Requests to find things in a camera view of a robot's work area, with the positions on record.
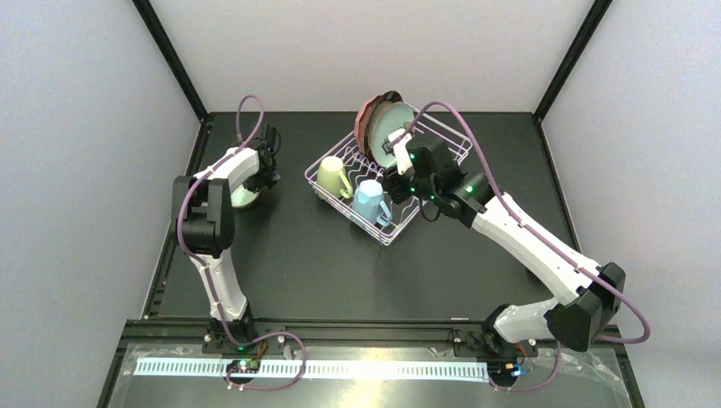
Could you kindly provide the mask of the dark striped plate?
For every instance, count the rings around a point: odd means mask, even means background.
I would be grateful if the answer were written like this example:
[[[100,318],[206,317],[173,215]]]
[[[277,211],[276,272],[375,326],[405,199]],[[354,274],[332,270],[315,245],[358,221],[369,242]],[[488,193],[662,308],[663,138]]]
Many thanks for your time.
[[[395,103],[395,102],[402,102],[402,101],[403,101],[402,96],[401,96],[397,91],[394,91],[394,90],[390,90],[390,91],[385,92],[385,93],[382,93],[382,94],[380,94],[380,95],[382,96],[382,101],[379,103],[378,107],[379,107],[383,102]],[[367,126],[367,130],[366,130],[366,142],[367,142],[367,147],[368,147],[368,136],[367,136],[368,126]],[[371,153],[369,147],[368,147],[368,155],[367,155],[366,157],[369,157],[369,158],[372,159],[372,153]]]

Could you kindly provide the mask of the white wire dish rack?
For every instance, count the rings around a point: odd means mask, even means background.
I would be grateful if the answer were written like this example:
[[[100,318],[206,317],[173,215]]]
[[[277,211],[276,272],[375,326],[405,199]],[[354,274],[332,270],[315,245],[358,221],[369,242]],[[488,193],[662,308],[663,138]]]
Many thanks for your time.
[[[320,175],[328,177],[323,167],[328,157],[333,163],[343,163],[344,173],[335,184],[341,190],[351,187],[352,196],[337,194],[318,182]],[[304,176],[319,198],[379,244],[388,246],[420,213],[415,186],[409,180],[411,173],[406,171],[404,178],[400,178],[395,162],[385,167],[392,159],[392,155],[373,159],[361,150],[355,133],[350,132],[308,167]]]

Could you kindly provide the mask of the cream mug green handle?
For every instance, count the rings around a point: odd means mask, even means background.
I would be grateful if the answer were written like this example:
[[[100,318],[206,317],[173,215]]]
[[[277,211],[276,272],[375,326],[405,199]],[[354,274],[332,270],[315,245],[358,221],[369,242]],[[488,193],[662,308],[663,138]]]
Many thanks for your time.
[[[336,198],[351,199],[354,195],[344,162],[337,156],[327,156],[321,160],[316,183]]]

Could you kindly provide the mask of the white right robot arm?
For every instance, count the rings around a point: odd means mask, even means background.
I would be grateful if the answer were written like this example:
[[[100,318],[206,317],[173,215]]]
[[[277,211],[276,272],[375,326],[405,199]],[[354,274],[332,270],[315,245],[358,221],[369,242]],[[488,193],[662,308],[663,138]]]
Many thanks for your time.
[[[414,196],[436,205],[440,214],[495,241],[551,292],[546,301],[496,308],[481,325],[488,353],[506,354],[531,338],[555,339],[578,352],[589,349],[620,307],[614,293],[625,284],[623,269],[572,251],[510,194],[495,193],[483,173],[464,172],[441,137],[397,131],[383,150],[394,158],[383,176],[393,202]]]

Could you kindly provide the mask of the green celadon bowl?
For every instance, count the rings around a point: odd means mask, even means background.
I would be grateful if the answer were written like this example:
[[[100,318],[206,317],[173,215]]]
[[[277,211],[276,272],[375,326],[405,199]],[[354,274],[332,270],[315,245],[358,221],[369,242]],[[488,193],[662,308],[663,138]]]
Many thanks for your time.
[[[259,191],[250,191],[244,187],[237,188],[230,196],[231,205],[234,209],[243,209],[250,207],[259,197]]]

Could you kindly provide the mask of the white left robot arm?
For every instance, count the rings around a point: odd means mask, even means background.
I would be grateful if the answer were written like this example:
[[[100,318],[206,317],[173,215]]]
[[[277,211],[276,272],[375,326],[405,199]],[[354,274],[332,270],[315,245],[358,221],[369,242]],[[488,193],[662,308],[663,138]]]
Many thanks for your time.
[[[231,256],[234,211],[253,202],[262,189],[277,184],[280,174],[275,157],[280,146],[281,136],[268,125],[262,135],[229,148],[206,169],[173,181],[172,232],[202,278],[212,331],[237,346],[251,342],[255,331]]]

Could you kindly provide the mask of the green flower plate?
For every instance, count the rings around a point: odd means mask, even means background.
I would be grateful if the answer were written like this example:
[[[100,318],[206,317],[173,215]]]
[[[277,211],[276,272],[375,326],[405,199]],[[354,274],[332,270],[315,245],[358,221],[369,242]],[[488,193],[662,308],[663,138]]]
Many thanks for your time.
[[[415,117],[413,109],[405,102],[382,102],[372,114],[369,134],[366,136],[372,159],[383,168],[395,164],[396,159],[384,146],[390,142],[390,134],[406,128]]]

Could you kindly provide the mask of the white mug blue handle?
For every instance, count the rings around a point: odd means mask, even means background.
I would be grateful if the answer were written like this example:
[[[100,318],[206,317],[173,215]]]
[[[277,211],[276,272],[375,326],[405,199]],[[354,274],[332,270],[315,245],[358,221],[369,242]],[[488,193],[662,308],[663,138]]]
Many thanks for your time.
[[[383,186],[374,179],[366,179],[358,184],[351,208],[370,224],[378,224],[383,228],[391,224],[392,212],[384,200]]]

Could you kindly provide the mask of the pink polka dot plate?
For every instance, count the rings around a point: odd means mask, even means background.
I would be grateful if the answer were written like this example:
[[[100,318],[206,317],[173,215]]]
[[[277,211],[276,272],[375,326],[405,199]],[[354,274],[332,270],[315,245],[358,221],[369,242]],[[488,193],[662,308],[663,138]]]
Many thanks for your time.
[[[364,155],[368,155],[368,147],[366,142],[366,130],[368,123],[372,117],[373,112],[377,109],[379,103],[382,101],[382,96],[376,95],[369,99],[358,111],[355,124],[354,124],[354,136],[355,142],[359,148],[359,151]]]

